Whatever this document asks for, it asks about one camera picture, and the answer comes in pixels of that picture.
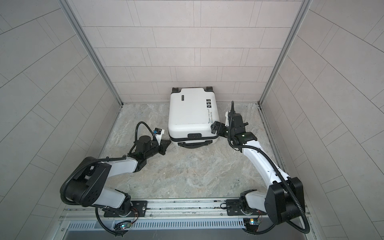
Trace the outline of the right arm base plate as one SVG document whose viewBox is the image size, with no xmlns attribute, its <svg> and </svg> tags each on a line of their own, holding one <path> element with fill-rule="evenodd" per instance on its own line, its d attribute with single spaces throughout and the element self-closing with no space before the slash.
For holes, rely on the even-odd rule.
<svg viewBox="0 0 384 240">
<path fill-rule="evenodd" d="M 242 207 L 240 199 L 227 199 L 225 201 L 225 210 L 228 216 L 266 216 L 267 213 L 257 209 L 245 209 Z"/>
</svg>

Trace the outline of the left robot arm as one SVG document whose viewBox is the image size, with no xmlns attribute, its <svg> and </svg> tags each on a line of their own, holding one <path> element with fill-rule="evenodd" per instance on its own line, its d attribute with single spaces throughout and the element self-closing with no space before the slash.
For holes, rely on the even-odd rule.
<svg viewBox="0 0 384 240">
<path fill-rule="evenodd" d="M 147 164 L 147 159 L 157 154 L 165 155 L 170 144 L 170 140 L 158 142 L 156 137 L 141 136 L 134 142 L 133 151 L 120 158 L 85 158 L 62 184 L 62 202 L 73 206 L 120 209 L 130 201 L 130 196 L 106 188 L 107 180 L 139 172 Z"/>
</svg>

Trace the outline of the white black suitcase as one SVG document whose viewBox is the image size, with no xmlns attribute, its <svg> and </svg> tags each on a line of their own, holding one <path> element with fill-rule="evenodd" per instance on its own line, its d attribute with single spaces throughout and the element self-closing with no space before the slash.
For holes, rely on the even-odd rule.
<svg viewBox="0 0 384 240">
<path fill-rule="evenodd" d="M 219 121 L 213 87 L 172 88 L 168 130 L 173 145 L 197 149 L 216 143 L 219 136 L 211 133 L 211 125 Z"/>
</svg>

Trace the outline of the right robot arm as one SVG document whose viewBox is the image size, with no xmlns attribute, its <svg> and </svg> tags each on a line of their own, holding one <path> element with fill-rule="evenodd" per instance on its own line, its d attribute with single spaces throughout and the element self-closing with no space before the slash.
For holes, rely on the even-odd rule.
<svg viewBox="0 0 384 240">
<path fill-rule="evenodd" d="M 246 132 L 245 127 L 234 128 L 214 122 L 211 132 L 227 138 L 232 148 L 240 150 L 255 166 L 268 187 L 265 194 L 257 190 L 243 192 L 240 197 L 243 212 L 250 214 L 258 210 L 267 213 L 275 225 L 287 222 L 300 232 L 309 233 L 302 182 L 282 171 L 264 152 L 256 136 Z"/>
</svg>

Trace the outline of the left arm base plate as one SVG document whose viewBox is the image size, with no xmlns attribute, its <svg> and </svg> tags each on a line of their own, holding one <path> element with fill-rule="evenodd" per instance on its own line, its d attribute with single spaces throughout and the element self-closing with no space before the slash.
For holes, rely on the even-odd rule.
<svg viewBox="0 0 384 240">
<path fill-rule="evenodd" d="M 147 210 L 147 201 L 124 202 L 118 209 L 104 208 L 106 218 L 144 217 Z"/>
</svg>

